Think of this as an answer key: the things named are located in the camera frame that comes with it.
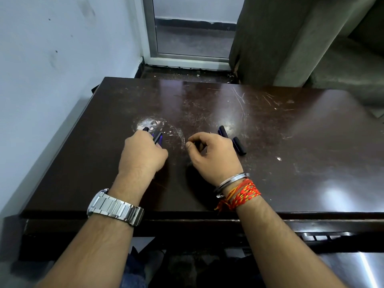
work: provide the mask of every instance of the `scratched surface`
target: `scratched surface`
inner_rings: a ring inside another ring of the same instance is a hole
[[[84,217],[111,186],[124,139],[144,126],[161,129],[169,151],[142,199],[147,216],[212,210],[184,144],[220,125],[240,138],[244,170],[276,211],[384,212],[384,125],[347,92],[105,78],[23,215]]]

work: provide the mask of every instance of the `glass pane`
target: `glass pane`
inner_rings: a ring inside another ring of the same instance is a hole
[[[153,0],[157,52],[228,58],[244,0]]]

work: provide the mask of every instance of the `silver bangle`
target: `silver bangle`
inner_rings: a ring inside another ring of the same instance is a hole
[[[233,177],[230,177],[229,179],[222,182],[215,190],[214,193],[216,193],[217,198],[223,198],[225,197],[224,194],[221,192],[225,187],[228,187],[233,182],[236,182],[237,180],[243,179],[243,178],[249,178],[248,173],[240,173],[237,175],[234,175]]]

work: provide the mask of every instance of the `dark brown table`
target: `dark brown table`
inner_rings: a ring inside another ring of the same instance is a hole
[[[112,185],[124,139],[144,126],[162,129],[169,158],[135,234],[241,232],[235,213],[213,211],[212,186],[185,150],[190,135],[220,125],[295,232],[384,231],[384,125],[348,92],[106,77],[23,210],[25,235],[77,232],[94,194]]]

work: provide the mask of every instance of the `silver watch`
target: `silver watch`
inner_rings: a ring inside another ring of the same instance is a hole
[[[144,215],[144,209],[107,195],[108,189],[103,189],[92,199],[87,209],[88,217],[99,213],[138,226]]]

